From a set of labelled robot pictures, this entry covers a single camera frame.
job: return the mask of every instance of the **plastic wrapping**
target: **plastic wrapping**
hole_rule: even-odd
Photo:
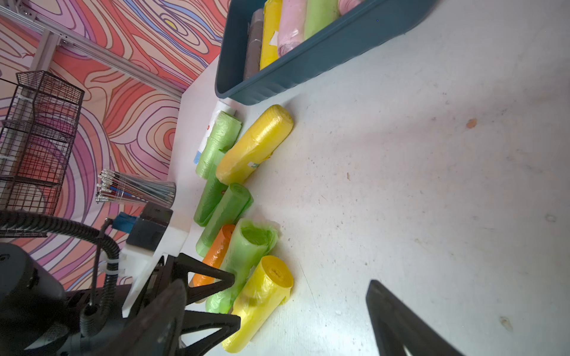
[[[283,0],[281,23],[277,36],[279,57],[297,47],[305,40],[305,17],[307,0]]]
[[[197,165],[198,162],[200,161],[200,156],[202,155],[204,148],[206,148],[206,143],[208,141],[208,137],[210,137],[210,133],[212,132],[212,127],[215,124],[215,119],[218,118],[218,115],[221,111],[223,111],[229,115],[235,114],[234,108],[232,108],[231,106],[222,102],[221,100],[218,100],[218,102],[215,104],[214,111],[212,112],[212,117],[210,118],[210,122],[208,123],[208,127],[206,129],[206,133],[204,134],[204,138],[202,139],[202,142],[200,142],[200,146],[198,147],[198,151],[196,151],[196,156],[194,157],[194,164],[195,165]]]
[[[208,224],[215,207],[218,206],[223,194],[227,190],[227,185],[221,183],[215,176],[216,168],[224,154],[226,154],[226,152],[222,150],[218,150],[215,153],[214,162],[210,169],[210,174],[208,174],[206,186],[204,187],[204,191],[198,202],[198,207],[194,213],[194,221],[200,226],[206,226],[206,224]]]
[[[360,5],[363,0],[339,0],[339,12],[340,15],[344,15],[347,12],[354,9],[356,6]]]
[[[238,353],[278,305],[284,304],[293,287],[293,275],[275,256],[265,256],[235,299],[233,315],[241,319],[240,329],[222,342],[224,350]]]
[[[261,60],[261,44],[263,41],[263,9],[253,13],[251,25],[247,35],[246,66],[243,70],[243,79],[247,80],[259,72]]]
[[[223,258],[226,256],[227,248],[230,246],[231,234],[233,234],[234,229],[235,225],[222,226],[212,247],[208,250],[206,257],[204,257],[203,263],[210,267],[220,268]],[[194,275],[190,284],[194,287],[200,287],[201,285],[212,284],[213,282],[214,277]]]
[[[238,138],[242,123],[235,117],[221,111],[215,120],[206,148],[200,155],[200,161],[196,166],[196,174],[204,179],[208,178],[214,157],[219,150],[227,151]]]
[[[196,242],[196,252],[206,257],[222,226],[235,224],[252,204],[253,198],[247,188],[237,183],[230,184]]]
[[[279,31],[282,4],[283,0],[267,0],[263,8],[263,43],[261,46],[259,70],[264,69],[279,59],[277,43],[272,42],[272,40],[276,32]]]
[[[208,298],[208,313],[227,314],[246,283],[251,269],[266,256],[279,239],[279,232],[271,225],[256,224],[241,219],[235,226],[220,269],[235,276],[234,285]]]
[[[243,183],[292,129],[293,119],[287,110],[270,106],[222,158],[216,177],[224,184]]]
[[[338,0],[307,0],[305,40],[340,17]]]

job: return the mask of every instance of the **yellow garbage bag roll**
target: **yellow garbage bag roll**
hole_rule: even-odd
[[[277,34],[279,33],[282,7],[283,0],[267,0],[263,7],[263,37],[259,70],[264,69],[279,59],[277,54]]]
[[[293,275],[275,256],[261,259],[234,302],[233,315],[242,319],[241,328],[222,342],[223,349],[238,353],[279,304],[284,304],[293,287]]]
[[[216,177],[226,185],[242,184],[291,130],[293,119],[289,112],[281,105],[270,106],[222,158]]]

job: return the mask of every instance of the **black cable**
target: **black cable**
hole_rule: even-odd
[[[4,78],[0,78],[0,80],[7,81],[10,84],[18,85],[18,83],[14,83],[13,81],[10,81],[10,80],[4,79]]]
[[[91,226],[27,211],[0,211],[0,229],[60,234],[85,240],[92,244],[97,244],[97,237],[99,236],[99,230]],[[100,244],[110,260],[119,259],[119,246],[107,234],[103,234]],[[116,271],[118,268],[118,263],[107,264],[107,270],[109,271]],[[93,336],[103,328],[115,298],[116,288],[117,275],[107,274],[103,284],[103,295],[99,301],[99,307],[96,309],[87,308],[89,307],[87,305],[82,310],[79,322],[82,335],[86,337]]]
[[[95,252],[95,261],[93,262],[93,272],[91,276],[91,296],[89,297],[89,305],[93,307],[95,304],[95,296],[97,295],[97,271],[99,270],[99,258],[101,257],[101,240],[105,231],[109,226],[113,224],[113,219],[106,218],[103,226],[99,230],[99,235],[97,236],[97,251]]]

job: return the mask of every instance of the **bundle of pencils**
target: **bundle of pencils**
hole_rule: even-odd
[[[146,204],[153,202],[172,207],[176,185],[173,182],[140,177],[104,169],[99,174],[101,184],[97,184],[97,202],[117,202],[122,204]]]

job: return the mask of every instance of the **white label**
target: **white label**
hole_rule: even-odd
[[[273,34],[271,41],[269,41],[270,46],[277,46],[277,36],[279,36],[279,31],[275,31],[275,33]]]

